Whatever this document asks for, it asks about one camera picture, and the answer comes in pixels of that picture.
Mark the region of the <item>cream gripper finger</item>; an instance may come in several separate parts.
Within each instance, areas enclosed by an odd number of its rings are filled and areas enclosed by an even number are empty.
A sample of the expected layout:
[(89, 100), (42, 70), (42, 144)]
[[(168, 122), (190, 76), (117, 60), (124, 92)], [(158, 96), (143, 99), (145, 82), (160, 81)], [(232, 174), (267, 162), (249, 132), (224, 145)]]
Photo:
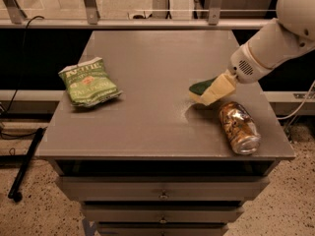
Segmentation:
[(219, 99), (234, 93), (237, 79), (230, 73), (222, 73), (214, 79), (201, 82), (203, 90), (200, 99), (205, 105), (210, 105)]

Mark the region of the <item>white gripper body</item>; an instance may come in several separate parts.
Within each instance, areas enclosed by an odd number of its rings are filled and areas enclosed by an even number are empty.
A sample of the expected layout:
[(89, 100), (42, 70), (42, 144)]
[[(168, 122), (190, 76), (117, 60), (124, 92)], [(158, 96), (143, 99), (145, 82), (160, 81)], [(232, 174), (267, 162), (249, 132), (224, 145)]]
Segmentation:
[(253, 56), (247, 43), (242, 44), (230, 57), (228, 71), (242, 84), (258, 82), (271, 72)]

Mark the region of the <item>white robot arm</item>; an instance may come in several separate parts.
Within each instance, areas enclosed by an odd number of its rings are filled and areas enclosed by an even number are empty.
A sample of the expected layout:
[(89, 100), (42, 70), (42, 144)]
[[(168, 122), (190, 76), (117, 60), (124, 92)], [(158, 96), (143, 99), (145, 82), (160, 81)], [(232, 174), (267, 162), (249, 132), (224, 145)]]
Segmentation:
[(225, 72), (201, 94), (201, 103), (210, 105), (234, 93), (238, 83), (255, 83), (315, 49), (315, 0), (278, 0), (276, 14), (231, 55)]

